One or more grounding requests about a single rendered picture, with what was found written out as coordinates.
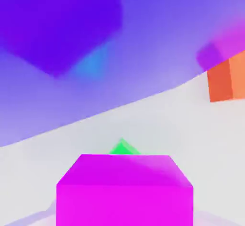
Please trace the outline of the small magenta cube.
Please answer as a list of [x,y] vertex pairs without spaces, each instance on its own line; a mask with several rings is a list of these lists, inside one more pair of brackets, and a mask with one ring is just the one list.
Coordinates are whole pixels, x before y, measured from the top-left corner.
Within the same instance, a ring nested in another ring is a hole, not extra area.
[[56,226],[193,226],[193,211],[167,155],[83,154],[56,186]]

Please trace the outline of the small green cube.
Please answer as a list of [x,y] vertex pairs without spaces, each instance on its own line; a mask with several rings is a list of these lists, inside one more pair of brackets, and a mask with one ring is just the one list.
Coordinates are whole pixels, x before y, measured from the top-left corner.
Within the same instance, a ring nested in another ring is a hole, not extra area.
[[115,147],[109,152],[114,155],[139,155],[140,152],[130,145],[126,140],[121,138]]

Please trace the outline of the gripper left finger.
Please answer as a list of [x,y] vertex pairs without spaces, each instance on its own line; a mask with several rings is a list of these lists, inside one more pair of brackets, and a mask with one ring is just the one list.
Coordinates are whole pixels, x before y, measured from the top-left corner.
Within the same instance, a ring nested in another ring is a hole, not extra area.
[[39,211],[37,213],[18,219],[4,226],[29,226],[42,219],[46,219],[49,216],[54,215],[55,213],[56,213],[56,200],[54,200],[46,210]]

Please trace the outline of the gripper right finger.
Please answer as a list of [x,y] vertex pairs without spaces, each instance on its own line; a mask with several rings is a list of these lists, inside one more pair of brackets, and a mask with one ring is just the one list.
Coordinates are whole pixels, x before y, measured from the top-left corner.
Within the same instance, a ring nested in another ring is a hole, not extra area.
[[205,211],[194,211],[194,226],[241,226]]

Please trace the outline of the large orange box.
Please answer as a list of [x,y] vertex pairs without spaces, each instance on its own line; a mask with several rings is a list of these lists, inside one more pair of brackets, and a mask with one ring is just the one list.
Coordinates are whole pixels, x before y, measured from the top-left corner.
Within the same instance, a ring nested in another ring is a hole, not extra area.
[[245,50],[207,71],[211,102],[245,99]]

